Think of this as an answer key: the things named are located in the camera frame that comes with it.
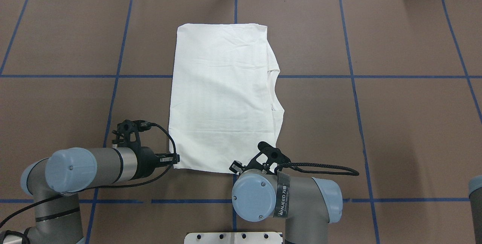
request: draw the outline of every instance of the black tape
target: black tape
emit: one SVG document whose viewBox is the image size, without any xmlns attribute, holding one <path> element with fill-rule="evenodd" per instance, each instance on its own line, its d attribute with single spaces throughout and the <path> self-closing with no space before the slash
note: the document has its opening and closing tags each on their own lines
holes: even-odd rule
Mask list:
<svg viewBox="0 0 482 244">
<path fill-rule="evenodd" d="M 81 208 L 77 207 L 77 208 L 74 208 L 74 209 L 71 209 L 71 210 L 67 210 L 67 211 L 64 211 L 64 212 L 60 212 L 60 213 L 57 213 L 57 214 L 46 215 L 46 216 L 44 216 L 44 217 L 35 218 L 35 222 L 52 220 L 52 219 L 54 219 L 54 218 L 60 218 L 60 217 L 63 217 L 63 216 L 65 216 L 65 215 L 70 215 L 70 214 L 73 214 L 73 213 L 76 213 L 76 212 L 79 212 L 79 211 L 81 211 Z"/>
<path fill-rule="evenodd" d="M 274 207 L 275 218 L 286 218 L 290 202 L 290 176 L 284 172 L 278 172 L 278 190 L 276 192 L 276 205 Z"/>
</svg>

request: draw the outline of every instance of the metal bracket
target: metal bracket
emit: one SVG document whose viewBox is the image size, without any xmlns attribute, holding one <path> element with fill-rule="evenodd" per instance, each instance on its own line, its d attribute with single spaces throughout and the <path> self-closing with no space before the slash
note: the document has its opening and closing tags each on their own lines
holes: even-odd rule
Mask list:
<svg viewBox="0 0 482 244">
<path fill-rule="evenodd" d="M 282 244 L 283 237 L 277 232 L 219 232 L 189 233 L 184 244 Z"/>
<path fill-rule="evenodd" d="M 257 169 L 261 171 L 263 174 L 268 175 L 275 175 L 274 172 L 271 171 L 271 166 L 276 163 L 277 165 L 285 164 L 291 162 L 291 160 L 285 156 L 278 148 L 274 148 L 271 145 L 267 144 L 264 141 L 258 143 L 258 149 L 260 152 L 252 158 L 252 160 L 248 163 L 248 165 L 243 166 L 243 164 L 239 161 L 234 161 L 229 170 L 234 172 L 235 174 L 241 175 L 246 170 Z M 258 162 L 258 157 L 261 155 L 265 155 L 267 160 L 263 164 Z"/>
</svg>

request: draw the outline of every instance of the light blue joint cap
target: light blue joint cap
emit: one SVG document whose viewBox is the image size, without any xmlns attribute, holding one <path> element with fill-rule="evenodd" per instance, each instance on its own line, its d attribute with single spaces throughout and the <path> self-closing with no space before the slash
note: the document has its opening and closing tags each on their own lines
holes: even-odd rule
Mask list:
<svg viewBox="0 0 482 244">
<path fill-rule="evenodd" d="M 262 221 L 273 213 L 276 192 L 265 177 L 257 174 L 241 175 L 232 191 L 233 207 L 244 220 Z"/>
<path fill-rule="evenodd" d="M 477 189 L 482 188 L 482 175 L 474 177 L 468 181 L 468 195 L 470 196 L 472 192 L 476 191 Z"/>
<path fill-rule="evenodd" d="M 38 163 L 40 163 L 43 160 L 46 160 L 46 158 L 41 159 L 31 164 L 30 166 L 28 166 L 22 173 L 22 176 L 20 177 L 20 187 L 22 187 L 22 190 L 29 196 L 33 196 L 33 194 L 29 191 L 29 188 L 27 187 L 27 180 L 29 180 L 30 172 L 33 170 L 33 167 L 35 167 Z"/>
<path fill-rule="evenodd" d="M 340 186 L 332 180 L 318 179 L 315 177 L 312 177 L 312 179 L 315 180 L 315 183 L 322 192 L 330 218 L 329 223 L 339 222 L 343 210 L 343 196 L 341 195 Z"/>
<path fill-rule="evenodd" d="M 48 186 L 58 193 L 77 192 L 88 187 L 97 174 L 97 161 L 84 148 L 53 153 L 45 167 Z"/>
</svg>

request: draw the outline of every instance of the robotic arm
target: robotic arm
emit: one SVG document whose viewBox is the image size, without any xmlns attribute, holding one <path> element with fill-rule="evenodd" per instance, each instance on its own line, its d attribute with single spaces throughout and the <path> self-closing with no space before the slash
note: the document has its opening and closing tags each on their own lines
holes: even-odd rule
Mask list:
<svg viewBox="0 0 482 244">
<path fill-rule="evenodd" d="M 328 224 L 341 218 L 343 199 L 336 182 L 326 179 L 291 177 L 281 172 L 283 167 L 308 172 L 336 175 L 359 173 L 351 168 L 313 163 L 291 163 L 278 148 L 265 142 L 258 144 L 260 153 L 247 166 L 234 161 L 230 170 L 239 173 L 233 186 L 234 210 L 244 220 L 262 221 L 268 217 L 286 219 L 286 244 L 326 244 Z M 257 159 L 265 155 L 267 161 Z M 299 166 L 341 169 L 347 172 L 305 171 Z"/>
<path fill-rule="evenodd" d="M 34 198 L 36 225 L 27 228 L 23 234 L 0 232 L 2 243 L 83 244 L 78 192 L 148 177 L 155 168 L 169 166 L 167 169 L 170 169 L 179 162 L 175 146 L 172 154 L 155 154 L 149 147 L 141 146 L 139 133 L 152 126 L 167 134 L 158 124 L 125 120 L 113 131 L 116 139 L 112 141 L 112 148 L 59 150 L 52 157 L 26 168 L 21 186 Z M 144 183 L 117 187 L 139 186 L 158 178 L 160 176 Z"/>
<path fill-rule="evenodd" d="M 474 177 L 468 183 L 468 198 L 472 207 L 475 243 L 482 244 L 482 175 Z"/>
</svg>

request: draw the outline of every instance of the label sticker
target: label sticker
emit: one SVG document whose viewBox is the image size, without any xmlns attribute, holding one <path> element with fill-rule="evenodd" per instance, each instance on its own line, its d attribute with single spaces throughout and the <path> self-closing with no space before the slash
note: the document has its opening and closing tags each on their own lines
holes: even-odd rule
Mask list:
<svg viewBox="0 0 482 244">
<path fill-rule="evenodd" d="M 275 218 L 286 218 L 290 202 L 290 176 L 278 172 L 278 190 L 276 192 Z"/>
</svg>

